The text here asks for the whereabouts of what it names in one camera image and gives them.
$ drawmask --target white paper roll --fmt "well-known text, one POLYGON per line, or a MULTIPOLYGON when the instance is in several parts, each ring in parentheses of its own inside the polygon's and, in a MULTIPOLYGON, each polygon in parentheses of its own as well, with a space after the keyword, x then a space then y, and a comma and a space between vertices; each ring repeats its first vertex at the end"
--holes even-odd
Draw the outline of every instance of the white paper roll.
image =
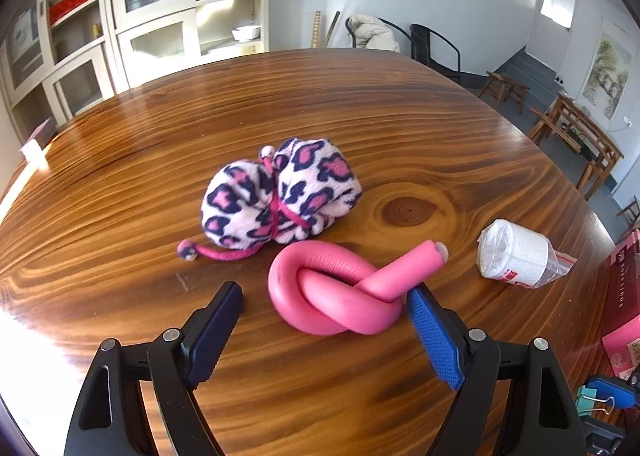
POLYGON ((496 220, 479 239, 478 265, 489 279, 535 285, 545 272, 548 240, 507 220, 496 220))

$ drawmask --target wood grain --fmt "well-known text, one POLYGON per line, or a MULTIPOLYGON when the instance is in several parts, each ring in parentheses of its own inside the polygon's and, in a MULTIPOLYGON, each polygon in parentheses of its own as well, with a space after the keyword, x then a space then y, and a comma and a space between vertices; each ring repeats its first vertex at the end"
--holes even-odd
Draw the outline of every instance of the wood grain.
MULTIPOLYGON (((279 319, 266 292, 279 245, 236 263, 175 254, 181 239, 205 240, 199 208, 213 174, 291 136, 330 138, 365 190, 320 239, 377 266, 425 239, 443 241, 449 262, 428 281, 443 306, 497 340, 549 339, 574 389, 607 371, 598 266, 613 245, 544 153, 399 54, 275 52, 186 70, 82 115, 0 225, 0 394, 41 456, 62 454, 102 339, 151 340, 225 279, 242 286, 245 308, 196 397, 227 454, 425 454, 453 394, 408 319, 373 337, 304 335, 279 319), (578 258, 571 274, 539 290, 482 279, 476 240, 496 218, 546 234, 578 258)), ((506 390, 498 385, 478 454, 491 452, 506 390)), ((148 386, 145 398, 162 454, 171 454, 148 386)))

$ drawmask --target window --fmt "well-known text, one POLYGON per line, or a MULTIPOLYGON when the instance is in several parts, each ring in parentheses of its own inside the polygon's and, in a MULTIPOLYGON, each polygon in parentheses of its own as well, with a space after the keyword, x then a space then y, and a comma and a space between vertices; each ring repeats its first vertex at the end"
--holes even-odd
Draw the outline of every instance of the window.
POLYGON ((574 19, 575 0, 544 0, 540 13, 551 18, 558 25, 571 28, 574 19))

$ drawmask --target wood knot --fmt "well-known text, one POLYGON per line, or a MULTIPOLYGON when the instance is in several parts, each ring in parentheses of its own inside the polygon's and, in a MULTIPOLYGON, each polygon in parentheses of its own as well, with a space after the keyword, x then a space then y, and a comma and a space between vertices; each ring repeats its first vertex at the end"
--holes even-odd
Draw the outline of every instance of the wood knot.
POLYGON ((414 227, 424 223, 436 210, 436 206, 413 196, 400 196, 382 209, 382 219, 397 227, 414 227))

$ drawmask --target white roll in plastic bag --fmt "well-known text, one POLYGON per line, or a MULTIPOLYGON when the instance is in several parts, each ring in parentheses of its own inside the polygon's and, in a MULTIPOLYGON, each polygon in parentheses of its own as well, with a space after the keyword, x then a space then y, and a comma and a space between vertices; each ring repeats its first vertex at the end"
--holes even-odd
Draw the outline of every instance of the white roll in plastic bag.
POLYGON ((546 236, 507 220, 496 220, 478 238, 483 277, 536 289, 565 276, 576 259, 556 252, 546 236))

